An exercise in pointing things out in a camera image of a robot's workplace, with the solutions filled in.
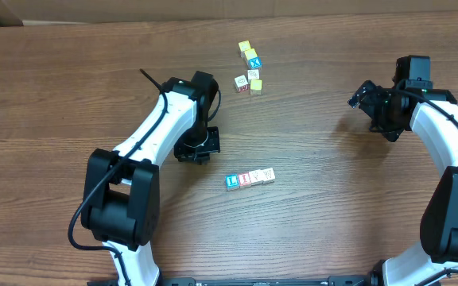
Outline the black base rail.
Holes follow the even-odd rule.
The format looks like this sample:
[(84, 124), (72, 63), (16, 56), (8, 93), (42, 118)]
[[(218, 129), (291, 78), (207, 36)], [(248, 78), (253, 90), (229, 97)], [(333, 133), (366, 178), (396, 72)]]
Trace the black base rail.
[(160, 277), (157, 286), (364, 286), (369, 285), (365, 276), (330, 276), (328, 278), (301, 280), (195, 280), (194, 278)]

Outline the wooden block blue X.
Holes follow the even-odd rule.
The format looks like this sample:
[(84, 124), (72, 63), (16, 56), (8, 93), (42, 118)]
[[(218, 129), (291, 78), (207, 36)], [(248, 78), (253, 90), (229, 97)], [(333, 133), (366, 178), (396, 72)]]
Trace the wooden block blue X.
[(246, 50), (244, 55), (249, 69), (260, 69), (262, 67), (262, 61), (254, 48)]

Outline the wooden block red apple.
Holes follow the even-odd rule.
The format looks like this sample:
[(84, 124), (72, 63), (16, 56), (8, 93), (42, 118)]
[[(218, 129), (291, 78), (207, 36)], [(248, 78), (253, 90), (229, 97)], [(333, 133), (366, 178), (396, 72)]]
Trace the wooden block red apple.
[(252, 185), (262, 184), (266, 179), (264, 173), (260, 169), (249, 171), (249, 177)]

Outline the wooden block red letter M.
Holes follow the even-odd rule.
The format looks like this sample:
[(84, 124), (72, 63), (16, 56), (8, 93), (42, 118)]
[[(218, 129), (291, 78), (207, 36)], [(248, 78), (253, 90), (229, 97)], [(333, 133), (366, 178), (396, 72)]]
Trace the wooden block red letter M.
[(235, 89), (238, 93), (248, 91), (250, 84), (245, 75), (240, 75), (234, 78)]

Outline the plain wooden picture block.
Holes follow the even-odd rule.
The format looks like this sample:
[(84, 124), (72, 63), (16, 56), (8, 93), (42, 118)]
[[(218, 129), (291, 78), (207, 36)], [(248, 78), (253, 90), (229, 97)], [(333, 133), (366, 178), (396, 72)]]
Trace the plain wooden picture block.
[(249, 69), (247, 71), (247, 80), (250, 83), (254, 79), (260, 79), (260, 71), (258, 69)]

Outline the far yellow wooden block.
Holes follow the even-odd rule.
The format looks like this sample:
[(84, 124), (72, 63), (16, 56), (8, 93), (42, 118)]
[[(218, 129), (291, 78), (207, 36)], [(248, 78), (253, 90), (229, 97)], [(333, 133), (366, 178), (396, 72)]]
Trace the far yellow wooden block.
[(240, 41), (240, 42), (238, 43), (238, 47), (239, 47), (240, 56), (241, 56), (242, 58), (245, 57), (245, 51), (251, 49), (251, 45), (250, 45), (250, 42), (249, 42), (249, 41)]

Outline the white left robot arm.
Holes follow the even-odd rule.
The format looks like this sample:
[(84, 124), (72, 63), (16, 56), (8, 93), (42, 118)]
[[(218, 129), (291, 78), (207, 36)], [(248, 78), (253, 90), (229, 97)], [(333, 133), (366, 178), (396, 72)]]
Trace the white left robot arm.
[(160, 168), (169, 154), (206, 163), (220, 151), (219, 130), (208, 123), (221, 102), (214, 76), (196, 71), (158, 84), (157, 104), (123, 143), (96, 149), (87, 162), (83, 200), (68, 226), (70, 244), (111, 253), (117, 276), (108, 285), (159, 285), (151, 240), (160, 214)]

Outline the wooden block green side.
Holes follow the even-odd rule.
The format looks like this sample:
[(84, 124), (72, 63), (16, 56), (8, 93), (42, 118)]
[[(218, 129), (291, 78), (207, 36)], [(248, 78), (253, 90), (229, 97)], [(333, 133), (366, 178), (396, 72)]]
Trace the wooden block green side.
[(262, 181), (264, 184), (272, 183), (275, 181), (276, 176), (274, 174), (273, 168), (262, 169), (262, 174), (263, 174)]

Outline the wooden block yellow top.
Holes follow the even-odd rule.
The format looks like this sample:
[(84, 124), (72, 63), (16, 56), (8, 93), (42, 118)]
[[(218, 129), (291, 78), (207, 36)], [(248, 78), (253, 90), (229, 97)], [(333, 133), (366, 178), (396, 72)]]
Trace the wooden block yellow top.
[(250, 93), (252, 95), (260, 95), (262, 93), (262, 81), (260, 79), (252, 79), (250, 81)]

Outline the wooden block red letter Y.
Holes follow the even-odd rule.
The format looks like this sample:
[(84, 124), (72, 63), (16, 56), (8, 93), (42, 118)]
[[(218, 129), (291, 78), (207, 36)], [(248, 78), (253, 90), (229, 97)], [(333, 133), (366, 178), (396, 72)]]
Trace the wooden block red letter Y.
[(239, 178), (236, 174), (225, 176), (225, 184), (228, 191), (240, 188)]

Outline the wooden block red letter I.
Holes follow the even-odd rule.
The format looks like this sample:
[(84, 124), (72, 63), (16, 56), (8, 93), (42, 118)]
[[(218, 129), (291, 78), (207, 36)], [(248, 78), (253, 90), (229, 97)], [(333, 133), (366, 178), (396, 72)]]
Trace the wooden block red letter I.
[(245, 187), (249, 187), (252, 185), (249, 172), (239, 173), (237, 177), (238, 177), (240, 188), (245, 188)]

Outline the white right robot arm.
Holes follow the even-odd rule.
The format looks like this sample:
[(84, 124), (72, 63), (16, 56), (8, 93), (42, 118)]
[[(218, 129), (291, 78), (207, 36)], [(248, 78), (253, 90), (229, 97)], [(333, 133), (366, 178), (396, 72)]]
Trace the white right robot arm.
[(440, 181), (420, 223), (420, 240), (396, 257), (378, 262), (360, 285), (438, 285), (458, 275), (458, 102), (436, 89), (428, 56), (396, 61), (394, 85), (365, 81), (350, 97), (371, 119), (370, 132), (395, 142), (416, 134), (429, 152)]

